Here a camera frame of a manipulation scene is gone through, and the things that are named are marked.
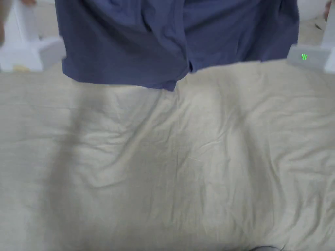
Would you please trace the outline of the person's left hand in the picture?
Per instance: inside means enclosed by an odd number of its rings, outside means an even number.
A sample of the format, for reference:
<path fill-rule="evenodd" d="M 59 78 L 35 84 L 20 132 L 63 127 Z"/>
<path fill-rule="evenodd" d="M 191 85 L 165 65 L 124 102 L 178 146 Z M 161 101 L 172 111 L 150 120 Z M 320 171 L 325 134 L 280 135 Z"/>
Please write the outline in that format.
<path fill-rule="evenodd" d="M 26 6 L 33 6 L 36 4 L 36 0 L 21 0 Z M 8 12 L 11 8 L 12 0 L 1 0 L 0 1 L 0 45 L 4 42 L 5 30 L 4 25 Z"/>

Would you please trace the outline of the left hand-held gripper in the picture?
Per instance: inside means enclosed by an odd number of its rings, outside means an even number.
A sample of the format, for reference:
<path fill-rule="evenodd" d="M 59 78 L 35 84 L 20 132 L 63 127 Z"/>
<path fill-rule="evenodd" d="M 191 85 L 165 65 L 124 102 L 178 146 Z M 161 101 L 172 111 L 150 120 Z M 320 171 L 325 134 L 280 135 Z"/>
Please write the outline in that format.
<path fill-rule="evenodd" d="M 2 72 L 42 72 L 66 57 L 61 37 L 40 37 L 33 7 L 20 0 L 4 0 L 1 7 L 4 23 L 4 40 L 0 46 Z"/>

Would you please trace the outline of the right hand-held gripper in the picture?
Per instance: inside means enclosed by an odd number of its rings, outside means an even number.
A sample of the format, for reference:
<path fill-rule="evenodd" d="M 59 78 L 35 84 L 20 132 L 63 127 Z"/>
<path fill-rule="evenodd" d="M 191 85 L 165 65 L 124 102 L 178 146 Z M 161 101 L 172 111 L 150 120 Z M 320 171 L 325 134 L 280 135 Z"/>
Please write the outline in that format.
<path fill-rule="evenodd" d="M 318 46 L 292 45 L 287 55 L 288 64 L 335 73 L 335 15 L 329 14 L 323 39 Z"/>

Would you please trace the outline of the person's right hand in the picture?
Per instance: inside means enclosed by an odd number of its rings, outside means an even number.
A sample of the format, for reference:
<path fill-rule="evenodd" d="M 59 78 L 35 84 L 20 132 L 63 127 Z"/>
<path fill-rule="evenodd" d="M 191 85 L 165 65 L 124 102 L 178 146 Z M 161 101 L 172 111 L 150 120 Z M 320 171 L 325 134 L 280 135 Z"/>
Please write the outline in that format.
<path fill-rule="evenodd" d="M 323 18 L 324 18 L 325 22 L 327 22 L 327 19 L 328 19 L 331 3 L 332 3 L 332 0 L 329 0 L 325 5 L 325 9 L 324 9 L 324 13 L 323 13 Z"/>

